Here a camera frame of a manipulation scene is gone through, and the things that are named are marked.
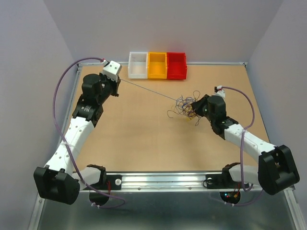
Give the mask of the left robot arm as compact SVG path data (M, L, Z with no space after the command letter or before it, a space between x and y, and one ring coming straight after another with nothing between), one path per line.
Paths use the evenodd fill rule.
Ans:
M75 160L103 113L103 103L109 96L118 96L119 84L117 74L88 74L83 78L82 94L67 132L61 135L61 143L45 166L35 169L41 198L71 205L79 192L91 185L110 189L105 167L90 164L81 171L75 169Z

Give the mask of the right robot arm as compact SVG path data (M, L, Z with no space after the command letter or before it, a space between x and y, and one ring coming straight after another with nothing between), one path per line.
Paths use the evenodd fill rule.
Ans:
M276 193L300 181L291 150L275 146L245 130L236 120L227 116L224 99L218 95L205 95L191 104L193 112L206 117L213 132L223 140L240 147L258 164L256 167L239 162L226 165L217 181L223 187L239 182L260 186L267 194Z

